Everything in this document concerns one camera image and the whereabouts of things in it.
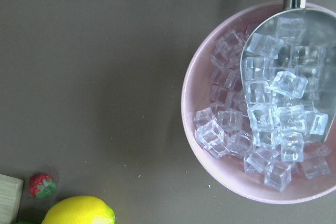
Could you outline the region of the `clear ice cube front left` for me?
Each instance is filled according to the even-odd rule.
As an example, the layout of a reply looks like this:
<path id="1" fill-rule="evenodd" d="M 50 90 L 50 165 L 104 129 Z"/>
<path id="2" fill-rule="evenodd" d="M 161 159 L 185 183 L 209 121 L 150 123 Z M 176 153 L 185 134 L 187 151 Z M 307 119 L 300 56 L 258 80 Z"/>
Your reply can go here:
<path id="1" fill-rule="evenodd" d="M 197 128 L 196 142 L 216 159 L 227 154 L 227 148 L 224 144 L 224 130 L 214 119 Z"/>

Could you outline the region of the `clear ice cube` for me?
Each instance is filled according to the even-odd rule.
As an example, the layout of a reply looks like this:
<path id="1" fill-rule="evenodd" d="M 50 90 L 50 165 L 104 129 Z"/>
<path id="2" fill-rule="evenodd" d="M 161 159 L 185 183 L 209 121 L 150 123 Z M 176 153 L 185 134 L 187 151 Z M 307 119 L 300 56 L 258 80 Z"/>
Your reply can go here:
<path id="1" fill-rule="evenodd" d="M 290 71 L 279 71 L 275 75 L 270 89 L 289 98 L 301 99 L 308 84 L 305 76 L 297 76 Z"/>
<path id="2" fill-rule="evenodd" d="M 291 179 L 290 163 L 275 160 L 265 168 L 264 184 L 279 192 L 284 191 Z"/>
<path id="3" fill-rule="evenodd" d="M 224 130 L 214 119 L 197 128 L 196 142 L 216 159 L 227 154 L 227 148 L 224 144 Z"/>

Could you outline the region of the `pink bowl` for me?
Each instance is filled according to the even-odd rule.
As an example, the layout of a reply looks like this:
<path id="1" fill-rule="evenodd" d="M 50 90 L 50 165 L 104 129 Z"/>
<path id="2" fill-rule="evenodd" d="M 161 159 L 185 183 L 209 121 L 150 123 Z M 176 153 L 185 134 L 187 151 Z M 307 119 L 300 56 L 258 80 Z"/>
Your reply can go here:
<path id="1" fill-rule="evenodd" d="M 243 30 L 249 24 L 262 22 L 282 9 L 282 1 L 258 4 L 238 12 L 217 26 L 194 54 L 186 71 L 181 94 L 181 115 L 185 135 L 201 165 L 229 190 L 251 200 L 268 204 L 296 204 L 335 191 L 335 126 L 332 126 L 326 142 L 332 150 L 326 157 L 331 173 L 307 179 L 300 170 L 292 176 L 292 181 L 285 190 L 279 192 L 264 184 L 262 174 L 246 173 L 241 159 L 233 156 L 215 159 L 203 150 L 195 140 L 193 118 L 197 110 L 205 108 L 209 103 L 211 89 L 209 75 L 214 68 L 210 53 L 215 48 L 215 40 L 233 28 Z"/>

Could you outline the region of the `clear ice cube on top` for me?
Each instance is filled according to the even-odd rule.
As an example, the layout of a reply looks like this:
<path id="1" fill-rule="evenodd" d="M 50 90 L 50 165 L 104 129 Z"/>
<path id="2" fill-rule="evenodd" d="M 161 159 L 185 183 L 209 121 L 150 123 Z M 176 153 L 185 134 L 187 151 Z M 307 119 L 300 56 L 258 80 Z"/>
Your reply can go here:
<path id="1" fill-rule="evenodd" d="M 290 71 L 279 71 L 275 75 L 270 89 L 289 98 L 301 99 L 308 84 L 305 76 L 297 76 Z"/>

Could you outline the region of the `metal ice scoop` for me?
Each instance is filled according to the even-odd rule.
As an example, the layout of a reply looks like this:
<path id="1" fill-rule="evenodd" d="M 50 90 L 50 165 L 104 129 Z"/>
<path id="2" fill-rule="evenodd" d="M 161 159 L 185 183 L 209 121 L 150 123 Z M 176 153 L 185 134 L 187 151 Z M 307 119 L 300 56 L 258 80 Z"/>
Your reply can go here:
<path id="1" fill-rule="evenodd" d="M 320 7 L 307 7 L 306 0 L 283 0 L 283 10 L 265 19 L 247 39 L 240 61 L 242 84 L 247 84 L 247 79 L 245 78 L 247 64 L 244 61 L 248 57 L 248 46 L 251 45 L 255 34 L 270 35 L 272 31 L 276 31 L 276 22 L 280 18 L 303 18 L 306 24 L 303 44 L 305 46 L 327 47 L 327 70 L 322 72 L 322 84 L 326 84 L 327 89 L 323 91 L 322 101 L 318 102 L 318 105 L 325 110 L 329 119 L 324 134 L 313 138 L 315 142 L 323 143 L 328 139 L 335 117 L 335 13 Z"/>

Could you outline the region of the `clear ice cube bottom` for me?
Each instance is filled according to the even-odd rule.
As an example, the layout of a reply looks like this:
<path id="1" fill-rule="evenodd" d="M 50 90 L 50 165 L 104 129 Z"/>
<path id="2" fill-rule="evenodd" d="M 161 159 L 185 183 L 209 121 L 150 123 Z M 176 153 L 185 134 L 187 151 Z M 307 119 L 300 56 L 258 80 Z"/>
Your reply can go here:
<path id="1" fill-rule="evenodd" d="M 275 160 L 265 168 L 264 184 L 279 192 L 284 191 L 291 179 L 290 163 Z"/>

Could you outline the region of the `yellow lemon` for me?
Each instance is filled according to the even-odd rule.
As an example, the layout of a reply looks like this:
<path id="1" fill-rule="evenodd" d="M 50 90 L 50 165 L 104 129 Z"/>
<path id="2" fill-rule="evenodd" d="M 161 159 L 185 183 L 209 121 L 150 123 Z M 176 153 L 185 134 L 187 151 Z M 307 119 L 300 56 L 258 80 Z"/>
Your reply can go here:
<path id="1" fill-rule="evenodd" d="M 42 223 L 115 223 L 114 211 L 100 198 L 74 196 L 52 206 Z"/>

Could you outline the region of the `red strawberry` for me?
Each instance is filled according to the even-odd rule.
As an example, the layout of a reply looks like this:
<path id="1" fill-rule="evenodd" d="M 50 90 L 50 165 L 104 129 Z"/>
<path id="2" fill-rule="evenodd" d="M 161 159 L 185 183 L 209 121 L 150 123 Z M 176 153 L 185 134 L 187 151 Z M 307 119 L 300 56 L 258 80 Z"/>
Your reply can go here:
<path id="1" fill-rule="evenodd" d="M 37 174 L 29 179 L 29 194 L 35 199 L 45 199 L 54 194 L 57 184 L 49 174 Z"/>

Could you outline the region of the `wooden cutting board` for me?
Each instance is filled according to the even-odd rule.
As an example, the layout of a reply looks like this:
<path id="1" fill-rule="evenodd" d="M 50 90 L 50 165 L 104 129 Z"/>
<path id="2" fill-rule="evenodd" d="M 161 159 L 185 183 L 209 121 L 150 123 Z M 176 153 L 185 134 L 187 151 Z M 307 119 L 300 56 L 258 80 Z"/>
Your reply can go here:
<path id="1" fill-rule="evenodd" d="M 1 223 L 15 223 L 24 181 L 1 174 Z"/>

